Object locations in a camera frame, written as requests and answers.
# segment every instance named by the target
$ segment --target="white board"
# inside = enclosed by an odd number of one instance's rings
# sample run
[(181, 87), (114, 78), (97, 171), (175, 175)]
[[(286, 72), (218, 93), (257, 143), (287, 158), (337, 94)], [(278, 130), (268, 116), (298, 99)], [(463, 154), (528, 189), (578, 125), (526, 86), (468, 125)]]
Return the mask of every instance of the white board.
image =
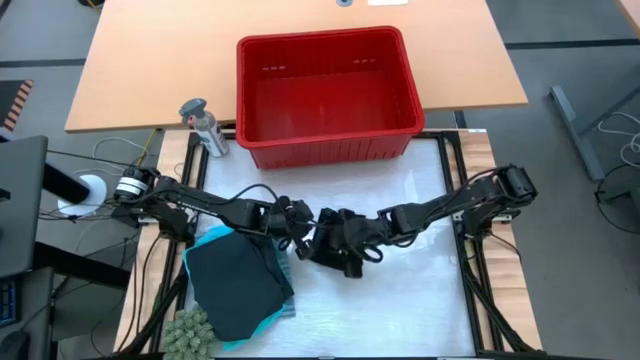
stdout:
[[(376, 216), (379, 209), (425, 202), (446, 193), (435, 140), (413, 140), (393, 160), (261, 171), (236, 142), (209, 158), (205, 191), (231, 197), (255, 184), (304, 199), (320, 209), (348, 208)], [(273, 201), (263, 189), (243, 195)], [(199, 233), (220, 221), (202, 216)], [(301, 261), (288, 249), (296, 316), (279, 319), (241, 348), (214, 357), (471, 356), (473, 341), (451, 221), (433, 223), (407, 249), (381, 247), (384, 260), (365, 262), (362, 279)], [(193, 306), (188, 294), (187, 308)]]

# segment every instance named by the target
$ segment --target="wooden board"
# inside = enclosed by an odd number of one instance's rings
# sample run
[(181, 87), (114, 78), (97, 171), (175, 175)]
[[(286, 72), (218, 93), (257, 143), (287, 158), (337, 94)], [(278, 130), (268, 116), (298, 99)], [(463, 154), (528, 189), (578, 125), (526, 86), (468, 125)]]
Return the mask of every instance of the wooden board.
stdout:
[(618, 0), (616, 4), (636, 32), (636, 36), (640, 37), (640, 0)]
[[(464, 161), (469, 176), (492, 167), (495, 167), (493, 160), (493, 154), (491, 152), (491, 146), (489, 144), (489, 137), (486, 132), (469, 132), (460, 130), (460, 139), (464, 154)], [(158, 160), (158, 170), (161, 173), (168, 176), (176, 176), (174, 173), (174, 167), (184, 161), (187, 149), (188, 132), (184, 130), (167, 131), (164, 136), (164, 142), (162, 144), (162, 150), (160, 152), (160, 158)], [(191, 180), (195, 181), (195, 174), (197, 172), (198, 164), (194, 164)], [(178, 173), (181, 173), (181, 167), (176, 169)], [(455, 166), (452, 167), (454, 179), (457, 177)], [(515, 245), (513, 232), (508, 225), (496, 225), (494, 227), (496, 235), (504, 238)], [(140, 242), (138, 243), (138, 267), (137, 267), (137, 294), (139, 301), (140, 286), (142, 280), (142, 264), (151, 247), (151, 244), (155, 240), (158, 234), (158, 228), (156, 225), (150, 225), (142, 231)], [(144, 324), (151, 313), (153, 307), (153, 295), (160, 286), (162, 279), (162, 272), (164, 269), (166, 252), (168, 242), (161, 240), (154, 248), (154, 252), (150, 257), (147, 265), (146, 281), (145, 281), (145, 297), (142, 303), (142, 315), (141, 324)], [(181, 254), (176, 259), (176, 271), (181, 261)], [(531, 308), (531, 302), (529, 300), (529, 294), (522, 273), (522, 267), (518, 261), (517, 256), (508, 248), (502, 246), (500, 243), (487, 240), (485, 242), (485, 256), (487, 260), (487, 268), (490, 275), (491, 286), (493, 290), (494, 301), (498, 308), (503, 312), (503, 315), (513, 326), (513, 328), (520, 334), (522, 339), (534, 348), (541, 348), (540, 337), (533, 316)], [(490, 332), (486, 313), (481, 309), (481, 305), (477, 304), (480, 314), (480, 323), (483, 332), (483, 339), (485, 348), (491, 348)], [(124, 308), (120, 319), (120, 326), (116, 336), (114, 345), (114, 351), (117, 350), (122, 343), (124, 336), (127, 332), (131, 318), (133, 308), (133, 281), (129, 282), (129, 289), (125, 299)], [(173, 314), (172, 309), (167, 313), (165, 319), (171, 318)], [(128, 341), (133, 339), (133, 334), (128, 338)]]
[(238, 40), (376, 25), (401, 30), (423, 108), (527, 103), (484, 0), (109, 0), (65, 130), (178, 126), (194, 97), (235, 119)]

